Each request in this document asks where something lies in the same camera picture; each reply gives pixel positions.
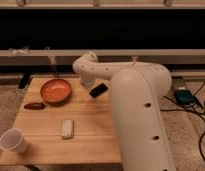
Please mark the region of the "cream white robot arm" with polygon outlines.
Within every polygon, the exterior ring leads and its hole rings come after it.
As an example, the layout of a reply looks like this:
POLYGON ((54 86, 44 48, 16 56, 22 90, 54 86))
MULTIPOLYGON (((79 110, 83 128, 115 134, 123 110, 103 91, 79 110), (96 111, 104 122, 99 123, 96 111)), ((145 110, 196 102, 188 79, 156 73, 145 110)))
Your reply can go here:
POLYGON ((171 74, 161 64, 100 63, 86 52, 73 63, 81 83, 109 82, 108 96, 124 171, 176 171, 159 100, 170 90, 171 74))

